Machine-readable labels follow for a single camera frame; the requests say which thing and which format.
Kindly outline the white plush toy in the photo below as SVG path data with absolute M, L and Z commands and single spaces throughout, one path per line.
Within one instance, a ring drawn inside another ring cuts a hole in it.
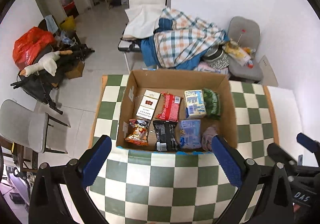
M 59 60 L 62 55 L 71 55 L 72 53 L 71 50 L 49 52 L 43 55 L 37 63 L 26 66 L 20 71 L 19 75 L 29 77 L 31 74 L 45 70 L 51 74 L 51 76 L 55 76 L 57 70 L 56 61 Z

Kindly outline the red snack bag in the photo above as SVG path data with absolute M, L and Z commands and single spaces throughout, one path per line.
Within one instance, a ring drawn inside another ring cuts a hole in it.
M 164 103 L 162 111 L 156 115 L 156 119 L 178 122 L 178 114 L 182 98 L 165 92 L 162 92 L 161 95 L 164 97 Z

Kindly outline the yellow snack package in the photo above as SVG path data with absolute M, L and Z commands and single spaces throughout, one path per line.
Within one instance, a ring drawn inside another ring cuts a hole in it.
M 226 42 L 223 50 L 234 59 L 240 66 L 253 68 L 253 62 L 250 55 L 239 46 L 235 41 Z

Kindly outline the black white striped bag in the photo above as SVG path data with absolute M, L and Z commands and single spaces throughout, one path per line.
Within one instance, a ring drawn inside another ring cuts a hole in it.
M 225 69 L 229 66 L 228 55 L 221 47 L 209 48 L 202 59 L 213 69 Z

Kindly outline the grey chair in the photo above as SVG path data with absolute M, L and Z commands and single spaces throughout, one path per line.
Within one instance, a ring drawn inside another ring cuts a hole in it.
M 228 27 L 228 37 L 235 41 L 251 58 L 251 66 L 241 66 L 234 58 L 229 58 L 229 72 L 239 81 L 258 83 L 263 80 L 263 72 L 255 59 L 260 43 L 260 27 L 251 20 L 241 16 L 231 19 Z
M 66 154 L 66 151 L 47 147 L 48 128 L 53 127 L 51 121 L 69 127 L 48 113 L 33 112 L 10 99 L 1 105 L 1 137 L 36 153 Z

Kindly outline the green snack bag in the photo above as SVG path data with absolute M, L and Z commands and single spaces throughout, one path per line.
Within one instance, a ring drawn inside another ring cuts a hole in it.
M 219 118 L 221 116 L 221 102 L 219 94 L 207 88 L 204 88 L 202 91 L 207 116 Z

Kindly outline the orange snack bag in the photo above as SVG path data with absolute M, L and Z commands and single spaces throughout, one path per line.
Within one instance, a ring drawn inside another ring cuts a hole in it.
M 130 119 L 129 125 L 132 128 L 125 141 L 138 146 L 148 146 L 148 135 L 151 121 L 143 119 Z

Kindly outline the white cigarette pack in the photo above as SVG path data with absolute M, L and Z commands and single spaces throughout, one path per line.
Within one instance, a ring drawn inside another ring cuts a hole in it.
M 161 94 L 146 90 L 140 102 L 136 116 L 146 120 L 152 120 Z

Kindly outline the grey chair left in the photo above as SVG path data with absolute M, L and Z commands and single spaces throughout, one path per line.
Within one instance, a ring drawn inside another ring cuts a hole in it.
M 51 121 L 69 127 L 48 113 L 33 112 L 10 99 L 1 105 L 1 137 L 36 153 L 66 154 L 66 151 L 47 147 L 48 128 L 53 127 Z

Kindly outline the black snack bag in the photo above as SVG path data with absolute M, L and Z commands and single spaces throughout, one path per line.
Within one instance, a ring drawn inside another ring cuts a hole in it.
M 176 122 L 154 120 L 153 128 L 156 134 L 155 148 L 159 152 L 176 152 L 179 145 L 175 138 Z

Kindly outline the purple cloth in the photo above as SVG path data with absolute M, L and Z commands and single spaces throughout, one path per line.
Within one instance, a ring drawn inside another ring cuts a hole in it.
M 201 144 L 204 151 L 212 152 L 212 139 L 218 135 L 215 125 L 209 126 L 203 133 Z

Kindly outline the cardboard box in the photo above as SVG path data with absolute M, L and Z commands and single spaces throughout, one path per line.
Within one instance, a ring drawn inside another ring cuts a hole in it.
M 236 126 L 235 107 L 231 87 L 227 76 L 208 72 L 158 69 L 156 71 L 135 70 L 129 74 L 120 106 L 118 134 L 116 147 L 123 149 L 156 150 L 156 135 L 150 126 L 148 136 L 149 145 L 137 146 L 128 143 L 125 138 L 132 131 L 129 120 L 136 117 L 136 113 L 146 90 L 157 93 L 169 93 L 181 97 L 179 119 L 185 119 L 184 92 L 189 90 L 211 89 L 219 94 L 221 116 L 218 118 L 204 117 L 201 119 L 201 133 L 209 126 L 216 126 L 219 136 L 226 139 L 228 144 L 238 146 L 238 131 Z

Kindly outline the red plastic bag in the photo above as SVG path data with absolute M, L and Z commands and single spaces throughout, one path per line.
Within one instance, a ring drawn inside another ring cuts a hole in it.
M 26 66 L 32 65 L 38 54 L 49 44 L 54 44 L 55 39 L 49 31 L 33 27 L 15 41 L 12 51 L 14 63 L 23 70 Z

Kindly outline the plaid blanket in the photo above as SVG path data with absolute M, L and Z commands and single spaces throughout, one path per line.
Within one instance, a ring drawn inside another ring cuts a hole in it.
M 204 54 L 226 39 L 227 32 L 215 23 L 165 7 L 158 29 L 139 46 L 147 67 L 193 70 Z

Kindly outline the grey chair right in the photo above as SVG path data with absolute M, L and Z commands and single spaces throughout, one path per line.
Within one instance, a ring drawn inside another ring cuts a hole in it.
M 260 43 L 260 27 L 251 20 L 241 16 L 231 19 L 228 27 L 228 37 L 235 41 L 251 58 L 251 66 L 241 66 L 234 58 L 229 58 L 229 72 L 239 81 L 258 83 L 263 80 L 263 72 L 255 59 Z

